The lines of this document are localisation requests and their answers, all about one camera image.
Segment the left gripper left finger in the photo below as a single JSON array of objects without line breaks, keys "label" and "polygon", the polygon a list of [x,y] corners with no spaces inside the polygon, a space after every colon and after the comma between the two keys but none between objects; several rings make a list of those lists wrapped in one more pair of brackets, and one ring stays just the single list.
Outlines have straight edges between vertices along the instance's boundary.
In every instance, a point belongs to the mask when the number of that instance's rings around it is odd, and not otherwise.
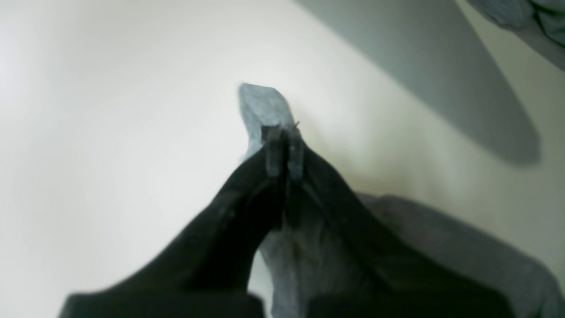
[{"label": "left gripper left finger", "polygon": [[284,211],[280,127],[240,165],[210,205],[149,264],[106,290],[71,295],[61,318],[262,318],[248,293],[254,254]]}]

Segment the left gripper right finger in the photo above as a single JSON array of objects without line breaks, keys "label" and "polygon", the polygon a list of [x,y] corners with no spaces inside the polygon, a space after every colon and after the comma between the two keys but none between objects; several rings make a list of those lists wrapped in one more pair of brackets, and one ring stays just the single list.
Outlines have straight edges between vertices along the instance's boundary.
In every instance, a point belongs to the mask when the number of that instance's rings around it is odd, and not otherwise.
[{"label": "left gripper right finger", "polygon": [[472,282],[440,265],[408,255],[371,259],[375,243],[365,244],[371,216],[341,175],[304,143],[298,129],[287,131],[287,229],[301,226],[315,208],[337,231],[355,261],[376,285],[368,292],[320,295],[308,302],[308,318],[512,318],[500,292]]}]

